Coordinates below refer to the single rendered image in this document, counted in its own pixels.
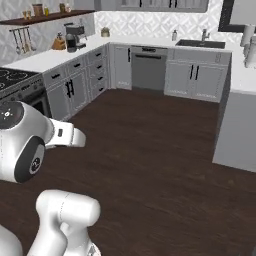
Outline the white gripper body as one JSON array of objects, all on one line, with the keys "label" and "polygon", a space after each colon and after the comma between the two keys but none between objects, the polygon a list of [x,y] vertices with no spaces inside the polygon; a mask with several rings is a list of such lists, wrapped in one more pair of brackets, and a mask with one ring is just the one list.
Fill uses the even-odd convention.
[{"label": "white gripper body", "polygon": [[71,145],[73,147],[84,147],[86,144],[86,135],[79,129],[75,128]]}]

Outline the grey cupboard and drawer run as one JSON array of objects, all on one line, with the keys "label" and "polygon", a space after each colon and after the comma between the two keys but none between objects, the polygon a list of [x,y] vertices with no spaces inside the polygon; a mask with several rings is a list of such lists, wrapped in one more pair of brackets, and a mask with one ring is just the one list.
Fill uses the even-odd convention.
[{"label": "grey cupboard and drawer run", "polygon": [[43,78],[52,117],[68,120],[109,88],[107,46],[54,67]]}]

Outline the black hob with oven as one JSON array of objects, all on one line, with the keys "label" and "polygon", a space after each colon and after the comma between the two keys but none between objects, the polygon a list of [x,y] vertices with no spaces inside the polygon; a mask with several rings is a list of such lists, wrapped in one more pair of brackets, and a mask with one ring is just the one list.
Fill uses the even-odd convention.
[{"label": "black hob with oven", "polygon": [[51,111],[43,76],[39,72],[0,67],[0,105],[22,101],[50,117]]}]

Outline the wooden knife block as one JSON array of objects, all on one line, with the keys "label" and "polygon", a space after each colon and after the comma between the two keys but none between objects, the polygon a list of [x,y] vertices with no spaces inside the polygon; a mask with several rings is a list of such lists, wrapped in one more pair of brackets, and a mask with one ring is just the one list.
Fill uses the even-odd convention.
[{"label": "wooden knife block", "polygon": [[57,37],[55,38],[53,45],[52,45],[53,50],[65,50],[66,49],[66,44],[65,40],[62,37],[62,33],[58,32]]}]

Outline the grey dishwasher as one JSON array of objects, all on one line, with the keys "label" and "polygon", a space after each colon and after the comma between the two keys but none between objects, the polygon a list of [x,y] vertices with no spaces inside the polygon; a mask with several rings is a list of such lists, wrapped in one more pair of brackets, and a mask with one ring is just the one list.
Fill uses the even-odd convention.
[{"label": "grey dishwasher", "polygon": [[132,46],[132,86],[163,91],[168,49],[163,47]]}]

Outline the black coffee machine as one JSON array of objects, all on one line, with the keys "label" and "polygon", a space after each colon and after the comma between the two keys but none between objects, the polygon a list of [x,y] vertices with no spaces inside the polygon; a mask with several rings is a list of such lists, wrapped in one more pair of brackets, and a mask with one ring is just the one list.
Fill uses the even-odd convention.
[{"label": "black coffee machine", "polygon": [[76,52],[86,47],[85,43],[80,41],[80,38],[85,34],[83,25],[75,25],[74,23],[66,23],[66,47],[69,53]]}]

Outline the grey hanging spatula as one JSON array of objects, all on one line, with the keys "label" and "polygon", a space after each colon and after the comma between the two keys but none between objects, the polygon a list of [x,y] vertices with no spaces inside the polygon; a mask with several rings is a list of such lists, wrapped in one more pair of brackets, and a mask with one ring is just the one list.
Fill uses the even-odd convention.
[{"label": "grey hanging spatula", "polygon": [[23,52],[24,54],[27,53],[27,50],[26,50],[26,46],[25,46],[25,42],[24,42],[24,39],[22,38],[22,35],[21,35],[21,31],[22,30],[19,30],[20,31],[20,40],[21,40],[21,43],[22,43],[22,49],[23,49]]}]

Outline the grey hanging ladle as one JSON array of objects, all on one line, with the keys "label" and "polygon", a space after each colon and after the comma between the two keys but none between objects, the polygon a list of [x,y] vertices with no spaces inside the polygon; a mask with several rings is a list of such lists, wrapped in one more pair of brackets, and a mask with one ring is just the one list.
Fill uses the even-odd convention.
[{"label": "grey hanging ladle", "polygon": [[17,37],[16,37],[16,34],[15,34],[15,31],[13,30],[12,33],[13,33],[13,36],[14,36],[14,39],[15,39],[15,43],[16,43],[16,53],[18,55],[20,55],[21,54],[21,50],[20,50],[20,47],[18,45],[18,41],[17,41]]}]

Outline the brown jar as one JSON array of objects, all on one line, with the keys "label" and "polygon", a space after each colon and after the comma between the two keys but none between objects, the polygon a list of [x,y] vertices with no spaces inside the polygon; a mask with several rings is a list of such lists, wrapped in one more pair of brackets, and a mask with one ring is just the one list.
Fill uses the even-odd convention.
[{"label": "brown jar", "polygon": [[32,5],[34,10],[35,16],[42,16],[43,15],[43,5],[42,4],[33,4]]}]

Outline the grey counter end cabinet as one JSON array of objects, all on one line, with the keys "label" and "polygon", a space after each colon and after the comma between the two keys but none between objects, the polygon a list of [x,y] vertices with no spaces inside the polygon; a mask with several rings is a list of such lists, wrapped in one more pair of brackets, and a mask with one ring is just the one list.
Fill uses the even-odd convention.
[{"label": "grey counter end cabinet", "polygon": [[229,65],[218,111],[212,162],[256,173],[256,92],[234,90]]}]

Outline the white canister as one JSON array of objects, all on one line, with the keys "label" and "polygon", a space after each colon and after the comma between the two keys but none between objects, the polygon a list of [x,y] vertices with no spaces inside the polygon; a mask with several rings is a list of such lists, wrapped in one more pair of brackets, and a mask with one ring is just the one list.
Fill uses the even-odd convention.
[{"label": "white canister", "polygon": [[256,68],[256,36],[244,47],[244,65],[246,68]]}]

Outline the white paper towel roll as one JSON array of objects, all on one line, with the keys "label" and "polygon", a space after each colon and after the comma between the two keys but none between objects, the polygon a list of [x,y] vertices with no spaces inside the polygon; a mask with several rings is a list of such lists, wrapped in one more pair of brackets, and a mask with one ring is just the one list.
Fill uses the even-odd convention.
[{"label": "white paper towel roll", "polygon": [[254,35],[255,26],[253,24],[247,24],[244,27],[243,35],[241,38],[240,46],[244,47],[246,44],[250,43],[250,38]]}]

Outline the dark wooden wall shelf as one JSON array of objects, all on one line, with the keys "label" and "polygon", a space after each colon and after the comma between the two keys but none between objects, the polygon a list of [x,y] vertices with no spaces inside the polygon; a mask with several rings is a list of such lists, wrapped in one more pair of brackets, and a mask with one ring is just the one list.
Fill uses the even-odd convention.
[{"label": "dark wooden wall shelf", "polygon": [[0,25],[15,25],[15,26],[25,26],[30,24],[37,24],[42,22],[48,22],[58,19],[64,19],[73,16],[85,15],[94,13],[95,10],[71,10],[70,12],[61,13],[50,13],[48,16],[32,16],[31,19],[24,19],[24,18],[17,18],[17,19],[10,19],[10,20],[1,20]]}]

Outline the grey wall cupboards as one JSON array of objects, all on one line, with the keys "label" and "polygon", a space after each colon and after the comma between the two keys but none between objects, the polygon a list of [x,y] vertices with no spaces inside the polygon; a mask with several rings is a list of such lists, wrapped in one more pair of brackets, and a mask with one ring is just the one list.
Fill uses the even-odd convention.
[{"label": "grey wall cupboards", "polygon": [[75,10],[205,13],[209,0],[73,0]]}]

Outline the black window frame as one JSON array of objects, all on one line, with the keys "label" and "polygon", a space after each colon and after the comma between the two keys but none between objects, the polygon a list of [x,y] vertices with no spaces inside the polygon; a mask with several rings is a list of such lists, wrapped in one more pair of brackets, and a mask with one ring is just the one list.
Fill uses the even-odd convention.
[{"label": "black window frame", "polygon": [[256,26],[256,0],[223,0],[218,31],[242,33],[246,25]]}]

